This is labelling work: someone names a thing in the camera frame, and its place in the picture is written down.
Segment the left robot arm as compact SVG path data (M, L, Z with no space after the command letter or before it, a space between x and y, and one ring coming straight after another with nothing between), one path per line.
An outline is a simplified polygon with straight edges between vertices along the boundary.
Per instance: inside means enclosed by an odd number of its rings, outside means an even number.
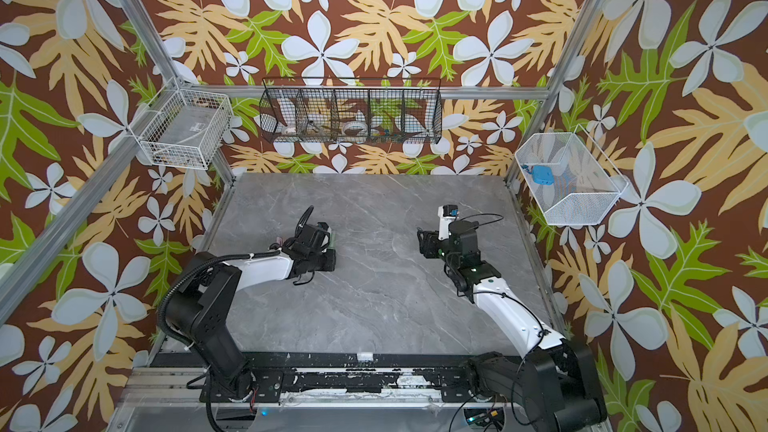
M266 252L196 254L158 306L158 327L204 361L210 385L233 400L245 399L253 389L252 367L227 328L236 293L270 282L299 285L306 274L332 272L331 238L327 223L304 223Z

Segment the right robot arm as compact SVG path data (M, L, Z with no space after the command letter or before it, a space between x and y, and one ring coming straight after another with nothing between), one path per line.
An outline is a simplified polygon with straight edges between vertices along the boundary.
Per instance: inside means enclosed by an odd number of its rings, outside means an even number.
M446 205L438 216L437 230L417 232L420 253L442 262L458 296L486 313L517 353L471 358L472 394L506 399L515 421L536 431L581 431L605 421L607 406L589 348L547 325L483 259L479 215L462 218L455 206Z

